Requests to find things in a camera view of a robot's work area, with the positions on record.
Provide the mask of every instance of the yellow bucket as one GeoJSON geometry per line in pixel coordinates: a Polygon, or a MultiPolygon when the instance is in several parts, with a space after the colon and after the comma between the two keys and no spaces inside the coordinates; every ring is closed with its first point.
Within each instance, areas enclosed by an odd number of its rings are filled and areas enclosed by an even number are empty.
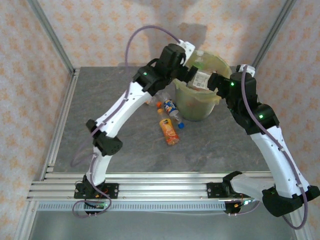
{"type": "MultiPolygon", "coordinates": [[[[197,59],[196,51],[189,58],[186,65],[190,68],[197,59]]],[[[229,78],[232,71],[229,65],[218,55],[204,52],[203,70],[216,71],[218,74],[229,78]]],[[[201,121],[208,117],[215,105],[219,104],[220,97],[215,91],[196,91],[186,86],[185,82],[173,80],[175,84],[175,103],[183,118],[190,121],[201,121]]]]}

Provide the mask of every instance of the patterned wallpaper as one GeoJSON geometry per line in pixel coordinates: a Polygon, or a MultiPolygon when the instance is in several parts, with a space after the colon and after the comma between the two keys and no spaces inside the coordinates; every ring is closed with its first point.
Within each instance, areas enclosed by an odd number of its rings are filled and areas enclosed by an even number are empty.
{"type": "MultiPolygon", "coordinates": [[[[320,187],[320,1],[297,1],[257,71],[262,100],[275,110],[290,152],[320,187]]],[[[320,240],[320,199],[309,224],[320,240]]]]}
{"type": "Polygon", "coordinates": [[[26,0],[0,4],[0,239],[12,240],[70,76],[26,0]]]}
{"type": "MultiPolygon", "coordinates": [[[[252,63],[285,0],[39,0],[75,67],[124,62],[130,35],[145,25],[218,53],[229,65],[252,63]]],[[[132,42],[132,65],[158,58],[173,39],[158,30],[132,42]]]]}

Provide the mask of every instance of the orange juice bottle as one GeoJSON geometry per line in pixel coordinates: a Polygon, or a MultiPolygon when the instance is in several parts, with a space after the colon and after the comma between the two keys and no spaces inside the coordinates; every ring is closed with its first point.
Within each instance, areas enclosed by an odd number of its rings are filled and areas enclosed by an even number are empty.
{"type": "Polygon", "coordinates": [[[164,112],[162,108],[158,109],[160,117],[160,127],[163,131],[164,138],[168,145],[174,145],[179,142],[179,137],[171,123],[170,117],[164,112]]]}

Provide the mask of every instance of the gray stone surface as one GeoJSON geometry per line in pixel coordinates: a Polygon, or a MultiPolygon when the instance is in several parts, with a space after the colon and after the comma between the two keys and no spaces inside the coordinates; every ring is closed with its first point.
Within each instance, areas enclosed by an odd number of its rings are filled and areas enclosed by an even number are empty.
{"type": "MultiPolygon", "coordinates": [[[[137,68],[82,67],[54,166],[55,172],[86,172],[90,160],[71,168],[79,145],[93,151],[85,123],[103,115],[126,90],[137,68]]],[[[167,87],[174,98],[174,84],[167,87]]],[[[180,142],[167,146],[155,107],[141,106],[123,125],[118,137],[122,149],[111,159],[107,172],[213,172],[268,171],[262,154],[236,124],[222,100],[203,121],[185,121],[176,130],[180,142]]]]}

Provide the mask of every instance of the metal extrusion bar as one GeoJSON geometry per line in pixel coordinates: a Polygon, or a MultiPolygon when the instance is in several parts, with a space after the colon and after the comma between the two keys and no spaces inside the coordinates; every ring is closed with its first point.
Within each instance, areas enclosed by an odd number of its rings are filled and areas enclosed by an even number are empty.
{"type": "MultiPolygon", "coordinates": [[[[70,212],[76,201],[42,201],[38,211],[70,212]]],[[[76,211],[102,211],[85,204],[77,204],[76,211]]],[[[112,212],[177,212],[177,211],[224,211],[226,205],[222,201],[118,201],[113,202],[108,211],[112,212]]]]}
{"type": "Polygon", "coordinates": [[[295,5],[297,0],[287,0],[281,9],[278,17],[276,18],[270,32],[268,33],[266,39],[262,47],[260,48],[255,60],[252,63],[252,66],[258,68],[261,61],[263,60],[264,56],[267,54],[268,49],[270,48],[272,42],[274,41],[275,37],[277,36],[281,26],[284,24],[288,14],[290,13],[291,9],[295,5]]]}
{"type": "Polygon", "coordinates": [[[25,207],[21,214],[21,218],[14,234],[14,240],[29,239],[32,226],[36,217],[36,212],[39,203],[37,201],[30,201],[25,203],[25,207]]]}
{"type": "Polygon", "coordinates": [[[45,164],[43,165],[43,168],[42,168],[40,180],[43,180],[45,178],[47,167],[49,168],[49,170],[51,170],[51,172],[53,171],[53,166],[57,158],[59,144],[60,144],[60,141],[64,132],[64,128],[66,125],[67,116],[68,116],[71,101],[75,92],[79,72],[80,72],[80,69],[75,70],[73,77],[70,81],[70,84],[68,86],[68,89],[65,93],[59,118],[54,129],[54,135],[51,140],[49,150],[47,152],[45,164]]]}
{"type": "MultiPolygon", "coordinates": [[[[270,172],[246,172],[246,175],[273,182],[270,172]]],[[[222,182],[227,173],[108,173],[106,182],[118,183],[118,199],[113,201],[208,201],[207,185],[222,182]]],[[[51,173],[44,181],[34,181],[29,201],[75,201],[75,182],[83,173],[51,173]]],[[[211,198],[213,201],[240,200],[211,198]]]]}
{"type": "Polygon", "coordinates": [[[58,54],[60,55],[65,67],[67,68],[67,70],[69,71],[70,75],[72,75],[75,71],[68,55],[66,54],[62,44],[60,43],[54,29],[52,28],[45,12],[43,11],[43,9],[41,8],[38,0],[27,0],[28,3],[30,4],[34,14],[36,15],[36,17],[39,19],[41,25],[43,26],[46,34],[48,35],[48,37],[50,38],[50,40],[52,41],[55,49],[57,50],[58,54]]]}

